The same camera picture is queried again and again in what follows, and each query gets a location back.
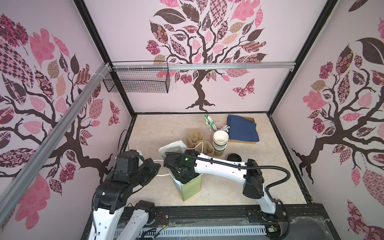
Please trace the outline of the black cup lid stack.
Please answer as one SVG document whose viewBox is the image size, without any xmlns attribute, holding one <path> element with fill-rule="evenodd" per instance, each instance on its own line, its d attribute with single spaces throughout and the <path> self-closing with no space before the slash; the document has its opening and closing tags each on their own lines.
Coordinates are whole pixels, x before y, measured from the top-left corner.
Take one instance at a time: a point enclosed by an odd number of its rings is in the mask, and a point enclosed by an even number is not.
<svg viewBox="0 0 384 240">
<path fill-rule="evenodd" d="M 231 162 L 242 162 L 242 158 L 240 155 L 232 153 L 227 156 L 227 161 Z"/>
</svg>

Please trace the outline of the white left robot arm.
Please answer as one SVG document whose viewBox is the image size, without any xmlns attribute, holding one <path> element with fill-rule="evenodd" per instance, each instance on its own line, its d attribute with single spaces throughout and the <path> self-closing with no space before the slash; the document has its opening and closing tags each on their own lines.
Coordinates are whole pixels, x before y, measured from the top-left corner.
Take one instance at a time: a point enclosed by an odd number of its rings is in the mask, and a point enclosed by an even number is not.
<svg viewBox="0 0 384 240">
<path fill-rule="evenodd" d="M 137 193 L 137 186 L 148 185 L 158 175 L 160 168 L 160 164 L 151 158 L 144 159 L 136 150 L 119 154 L 115 167 L 95 190 L 88 239 L 112 240 L 129 197 Z M 139 201 L 118 239 L 140 239 L 143 227 L 154 219 L 154 206 L 152 202 Z"/>
</svg>

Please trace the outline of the white paper takeout bag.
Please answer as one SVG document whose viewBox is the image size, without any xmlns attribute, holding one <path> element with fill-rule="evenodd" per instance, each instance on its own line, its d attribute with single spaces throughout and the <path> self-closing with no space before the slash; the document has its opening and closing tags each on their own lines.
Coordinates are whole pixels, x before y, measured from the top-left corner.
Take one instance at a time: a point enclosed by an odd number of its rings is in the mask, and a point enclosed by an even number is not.
<svg viewBox="0 0 384 240">
<path fill-rule="evenodd" d="M 165 167 L 184 202 L 200 192 L 202 174 L 192 170 L 190 158 L 173 154 L 166 155 L 166 153 L 184 154 L 187 149 L 182 141 L 176 141 L 159 148 L 161 159 L 166 160 Z"/>
</svg>

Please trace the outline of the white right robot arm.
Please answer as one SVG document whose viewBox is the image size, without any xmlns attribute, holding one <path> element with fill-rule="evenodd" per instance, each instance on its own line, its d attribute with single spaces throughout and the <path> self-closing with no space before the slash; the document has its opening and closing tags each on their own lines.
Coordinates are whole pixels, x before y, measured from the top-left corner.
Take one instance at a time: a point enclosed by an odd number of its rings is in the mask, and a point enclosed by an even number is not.
<svg viewBox="0 0 384 240">
<path fill-rule="evenodd" d="M 184 153 L 166 152 L 165 156 L 164 167 L 182 184 L 187 184 L 202 174 L 226 178 L 241 184 L 242 194 L 257 200 L 263 213 L 276 214 L 276 203 L 267 194 L 263 174 L 255 161 L 229 162 L 193 150 L 186 150 Z"/>
</svg>

